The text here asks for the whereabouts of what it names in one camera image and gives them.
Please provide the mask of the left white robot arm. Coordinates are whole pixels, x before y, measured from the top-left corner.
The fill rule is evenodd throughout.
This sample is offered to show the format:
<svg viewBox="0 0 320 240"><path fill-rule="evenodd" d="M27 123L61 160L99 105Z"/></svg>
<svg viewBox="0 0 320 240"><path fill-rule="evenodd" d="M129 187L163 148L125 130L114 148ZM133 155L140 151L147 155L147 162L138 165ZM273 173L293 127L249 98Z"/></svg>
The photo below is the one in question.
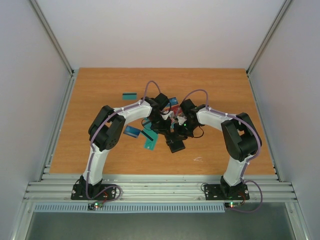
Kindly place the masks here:
<svg viewBox="0 0 320 240"><path fill-rule="evenodd" d="M96 199L101 193L102 171L107 156L118 143L124 126L139 119L147 118L150 129L164 135L167 140L173 137L171 120L164 119L162 110L170 103L168 97L159 93L155 98L147 96L137 102L112 108L102 107L89 127L90 155L87 167L80 178L83 194L89 199Z"/></svg>

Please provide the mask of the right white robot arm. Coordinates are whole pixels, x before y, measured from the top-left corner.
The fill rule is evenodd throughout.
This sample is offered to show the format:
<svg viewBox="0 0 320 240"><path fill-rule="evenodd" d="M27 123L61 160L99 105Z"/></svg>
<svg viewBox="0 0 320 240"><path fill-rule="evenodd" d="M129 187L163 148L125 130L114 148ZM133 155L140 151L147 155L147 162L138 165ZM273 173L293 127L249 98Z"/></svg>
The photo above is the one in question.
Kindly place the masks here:
<svg viewBox="0 0 320 240"><path fill-rule="evenodd" d="M243 185L246 167L262 146L250 116L245 112L234 115L218 111L205 104L195 106L190 99L184 100L179 108L184 115L174 126L179 137L193 138L194 130L205 125L222 132L229 162L220 179L220 191L226 199L234 197Z"/></svg>

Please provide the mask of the black leather card holder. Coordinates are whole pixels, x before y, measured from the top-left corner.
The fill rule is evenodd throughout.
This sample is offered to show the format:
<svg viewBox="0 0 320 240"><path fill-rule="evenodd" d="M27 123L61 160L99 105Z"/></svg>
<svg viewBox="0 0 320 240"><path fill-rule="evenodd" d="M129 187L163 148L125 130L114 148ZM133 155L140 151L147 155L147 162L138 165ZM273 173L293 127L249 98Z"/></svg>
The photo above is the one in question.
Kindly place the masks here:
<svg viewBox="0 0 320 240"><path fill-rule="evenodd" d="M176 153L184 150L186 147L182 140L177 139L173 136L165 136L166 144L169 147L171 153Z"/></svg>

